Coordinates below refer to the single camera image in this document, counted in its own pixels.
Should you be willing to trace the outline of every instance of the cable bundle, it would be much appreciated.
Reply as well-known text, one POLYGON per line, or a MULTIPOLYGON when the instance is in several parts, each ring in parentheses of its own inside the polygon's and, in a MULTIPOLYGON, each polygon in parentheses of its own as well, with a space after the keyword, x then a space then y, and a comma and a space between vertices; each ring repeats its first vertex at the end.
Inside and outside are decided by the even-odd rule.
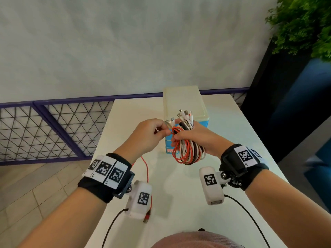
MULTIPOLYGON (((171 118, 171 121, 165 121, 172 130, 173 135, 176 135, 180 131, 191 131, 194 128, 192 112, 188 113, 187 110, 179 110, 177 116, 182 120, 178 126, 175 125, 174 118, 171 118)), ((192 140, 176 140, 176 146, 172 151, 172 156, 180 164, 191 165, 205 158, 205 148, 192 140), (176 157, 177 151, 180 153, 180 158, 176 157)))

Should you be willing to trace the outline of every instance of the artificial plant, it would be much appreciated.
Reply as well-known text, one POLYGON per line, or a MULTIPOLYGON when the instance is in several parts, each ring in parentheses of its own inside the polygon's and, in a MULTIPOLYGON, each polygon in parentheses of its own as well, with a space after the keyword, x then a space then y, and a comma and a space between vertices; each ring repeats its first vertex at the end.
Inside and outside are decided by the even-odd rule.
POLYGON ((331 62, 331 0, 278 0, 268 12, 265 21, 276 27, 274 54, 311 49, 312 57, 331 62))

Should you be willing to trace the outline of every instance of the person's left hand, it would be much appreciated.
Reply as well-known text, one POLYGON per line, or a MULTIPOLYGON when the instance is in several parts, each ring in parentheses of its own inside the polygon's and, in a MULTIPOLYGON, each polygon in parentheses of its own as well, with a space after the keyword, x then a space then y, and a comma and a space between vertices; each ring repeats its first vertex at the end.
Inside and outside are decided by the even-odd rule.
POLYGON ((154 150, 159 141, 171 135, 171 131, 161 119, 148 119, 138 124, 130 137, 114 153, 130 163, 143 154, 154 150))

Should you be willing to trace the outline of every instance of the bolt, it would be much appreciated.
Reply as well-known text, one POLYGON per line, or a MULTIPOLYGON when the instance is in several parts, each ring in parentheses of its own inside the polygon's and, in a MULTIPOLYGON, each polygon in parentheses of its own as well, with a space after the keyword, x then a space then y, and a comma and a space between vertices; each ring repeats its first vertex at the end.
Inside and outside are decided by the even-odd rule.
POLYGON ((132 186, 130 185, 127 189, 126 189, 126 192, 125 193, 129 193, 132 191, 132 186))

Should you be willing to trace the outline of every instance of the table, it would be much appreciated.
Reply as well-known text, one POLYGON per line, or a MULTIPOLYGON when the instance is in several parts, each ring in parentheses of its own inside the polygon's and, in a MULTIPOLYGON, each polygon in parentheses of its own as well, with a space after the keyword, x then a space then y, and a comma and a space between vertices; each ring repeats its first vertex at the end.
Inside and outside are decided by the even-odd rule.
MULTIPOLYGON (((210 116, 209 129, 234 143, 257 150, 267 159, 270 170, 286 180, 231 95, 203 95, 203 100, 210 116)), ((140 121, 149 118, 163 118, 162 97, 115 100, 93 158, 114 151, 140 121)), ((218 170, 220 160, 216 157, 207 155, 192 166, 180 165, 172 155, 165 153, 164 140, 143 157, 148 164, 149 180, 153 186, 151 218, 145 224, 122 213, 111 228, 105 247, 151 247, 171 234, 197 231, 199 228, 222 234, 246 248, 267 247, 251 218, 237 203, 226 198, 223 204, 207 205, 199 179, 199 168, 213 166, 218 170)), ((146 167, 141 158, 132 167, 132 171, 136 174, 134 181, 146 181, 146 167)), ((246 207, 271 247, 286 247, 242 190, 227 186, 224 193, 246 207)), ((101 247, 109 225, 116 214, 125 208, 127 199, 126 195, 122 199, 114 198, 107 205, 86 248, 101 247)))

